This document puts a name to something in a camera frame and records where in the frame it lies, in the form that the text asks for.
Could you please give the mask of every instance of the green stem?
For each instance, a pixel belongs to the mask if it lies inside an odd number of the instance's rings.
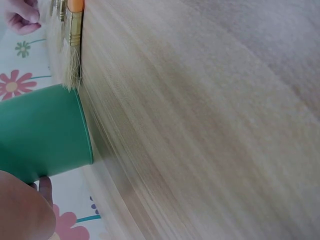
[[[46,39],[39,39],[39,40],[36,40],[36,41],[31,41],[29,42],[29,44],[34,44],[34,43],[37,43],[37,42],[42,42],[42,41],[45,41]]]
[[[34,77],[31,77],[30,79],[44,79],[44,78],[51,78],[51,75],[48,75],[48,76],[34,76]]]
[[[101,216],[100,215],[87,216],[84,218],[77,219],[76,222],[81,223],[81,222],[87,222],[87,221],[96,220],[96,219],[101,219]]]

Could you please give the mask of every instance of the metal ferrule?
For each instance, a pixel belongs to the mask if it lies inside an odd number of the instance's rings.
[[[65,21],[65,15],[66,15],[66,0],[60,0],[59,4],[59,19],[61,22]]]
[[[65,35],[64,38],[70,46],[79,46],[81,44],[83,12],[71,12],[67,7],[65,10]]]
[[[53,7],[58,10],[59,9],[59,5],[60,5],[60,0],[54,0]]]

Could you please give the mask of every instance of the hand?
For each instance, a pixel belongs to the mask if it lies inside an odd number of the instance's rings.
[[[18,35],[33,33],[41,28],[37,0],[4,0],[4,20]]]
[[[35,183],[30,185],[34,190],[38,191],[38,186]],[[49,206],[53,208],[54,204],[52,201],[52,184],[50,178],[43,176],[39,180],[39,194],[47,201]]]
[[[0,171],[0,238],[8,240],[48,240],[54,233],[56,217],[52,208],[52,186],[42,177],[29,186]]]

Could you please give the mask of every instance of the finger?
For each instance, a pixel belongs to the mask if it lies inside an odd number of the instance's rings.
[[[51,207],[53,207],[52,200],[52,184],[50,178],[43,176],[40,178],[39,193],[45,198]]]
[[[33,24],[37,23],[40,18],[38,10],[28,5],[24,1],[13,1],[12,11]]]
[[[38,186],[37,186],[37,184],[31,183],[29,186],[32,187],[33,189],[35,189],[36,191],[38,191]]]
[[[29,6],[38,9],[38,1],[37,0],[24,0],[26,2],[26,4],[28,4]]]
[[[38,30],[39,28],[41,28],[41,25],[38,23],[33,23],[30,25],[23,25],[21,22],[18,22],[15,25],[10,26],[10,29],[18,35],[31,34],[34,31]]]

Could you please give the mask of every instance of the wooden board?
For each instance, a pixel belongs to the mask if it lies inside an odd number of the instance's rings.
[[[84,174],[110,239],[319,239],[319,13],[86,2]]]

